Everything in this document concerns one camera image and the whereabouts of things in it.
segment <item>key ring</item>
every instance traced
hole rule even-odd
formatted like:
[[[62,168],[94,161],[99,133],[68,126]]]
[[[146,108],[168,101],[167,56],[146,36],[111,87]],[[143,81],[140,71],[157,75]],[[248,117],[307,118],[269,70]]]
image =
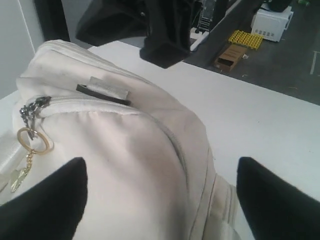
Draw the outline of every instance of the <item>key ring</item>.
[[[39,136],[42,139],[42,141],[44,142],[44,145],[45,145],[45,150],[38,151],[38,150],[33,149],[28,144],[26,144],[26,142],[22,138],[22,133],[27,132],[27,131],[36,134],[37,136]],[[16,136],[18,138],[19,143],[22,145],[22,147],[24,147],[26,150],[28,150],[31,153],[38,154],[38,155],[44,155],[44,154],[48,153],[50,150],[49,141],[46,139],[46,137],[42,133],[40,133],[36,130],[33,130],[32,128],[23,127],[16,133]]]

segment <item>brown box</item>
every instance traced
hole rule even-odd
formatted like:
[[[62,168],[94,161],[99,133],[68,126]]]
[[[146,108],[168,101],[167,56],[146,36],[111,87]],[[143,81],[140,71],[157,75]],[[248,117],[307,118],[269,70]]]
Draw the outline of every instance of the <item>brown box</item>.
[[[230,72],[246,53],[247,48],[232,44],[215,61],[214,66],[226,72]]]

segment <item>yellow block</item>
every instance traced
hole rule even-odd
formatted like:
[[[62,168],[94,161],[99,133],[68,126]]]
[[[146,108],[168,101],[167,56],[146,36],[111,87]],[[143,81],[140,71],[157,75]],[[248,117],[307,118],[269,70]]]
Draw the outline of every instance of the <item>yellow block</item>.
[[[251,34],[244,31],[236,30],[229,38],[229,43],[240,44],[257,50],[260,47],[262,40],[263,37],[258,34]]]

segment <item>zipper pull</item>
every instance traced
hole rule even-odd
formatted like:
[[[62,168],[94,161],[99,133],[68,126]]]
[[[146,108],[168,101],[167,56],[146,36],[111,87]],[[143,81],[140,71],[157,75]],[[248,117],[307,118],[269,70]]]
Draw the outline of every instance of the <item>zipper pull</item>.
[[[51,97],[50,96],[41,96],[36,98],[33,102],[28,105],[24,105],[20,109],[20,116],[24,122],[24,125],[27,128],[35,130],[36,124],[36,115],[39,113],[39,110],[47,107],[50,104]],[[27,131],[29,138],[31,140],[35,137],[34,131]]]

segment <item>black pointed object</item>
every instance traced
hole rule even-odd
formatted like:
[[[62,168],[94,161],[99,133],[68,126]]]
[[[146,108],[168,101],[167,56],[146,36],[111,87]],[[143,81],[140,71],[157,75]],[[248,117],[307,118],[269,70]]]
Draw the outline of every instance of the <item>black pointed object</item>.
[[[250,157],[239,160],[236,190],[256,240],[320,238],[320,202]]]
[[[76,37],[94,46],[146,36],[140,57],[168,68],[190,54],[194,0],[93,0]]]
[[[75,158],[0,207],[1,240],[72,240],[87,203],[83,158]]]

